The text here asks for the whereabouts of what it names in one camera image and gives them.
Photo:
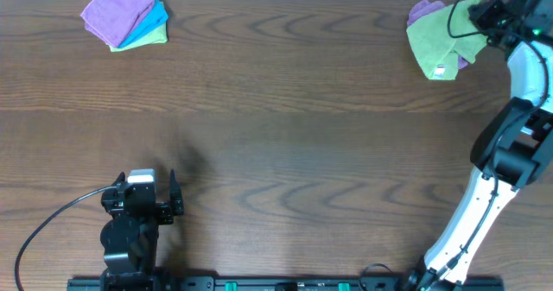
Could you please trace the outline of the green microfibre cloth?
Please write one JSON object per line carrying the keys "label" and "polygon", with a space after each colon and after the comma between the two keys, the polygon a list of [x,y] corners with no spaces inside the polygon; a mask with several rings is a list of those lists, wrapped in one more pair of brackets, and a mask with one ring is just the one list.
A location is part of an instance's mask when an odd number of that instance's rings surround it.
{"label": "green microfibre cloth", "polygon": [[407,37],[423,74],[431,80],[454,80],[486,46],[476,35],[468,9],[482,0],[464,0],[456,6],[422,0],[408,14]]}

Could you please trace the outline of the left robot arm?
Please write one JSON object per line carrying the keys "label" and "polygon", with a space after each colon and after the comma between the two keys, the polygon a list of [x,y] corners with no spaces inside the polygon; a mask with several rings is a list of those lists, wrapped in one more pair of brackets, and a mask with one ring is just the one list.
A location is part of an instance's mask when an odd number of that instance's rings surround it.
{"label": "left robot arm", "polygon": [[107,266],[100,288],[108,291],[178,290],[180,282],[156,266],[159,227],[184,214],[181,186],[169,173],[169,196],[156,200],[156,173],[152,168],[120,174],[102,193],[101,205],[111,220],[100,232]]}

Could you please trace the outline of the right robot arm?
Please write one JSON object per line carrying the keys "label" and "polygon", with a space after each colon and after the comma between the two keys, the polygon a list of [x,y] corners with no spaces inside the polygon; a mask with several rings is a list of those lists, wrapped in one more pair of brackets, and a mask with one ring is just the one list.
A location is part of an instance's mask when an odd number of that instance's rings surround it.
{"label": "right robot arm", "polygon": [[501,211],[552,160],[552,0],[421,1],[406,31],[429,79],[453,79],[484,47],[502,50],[511,93],[473,145],[453,217],[397,289],[500,290],[499,278],[472,277],[468,269]]}

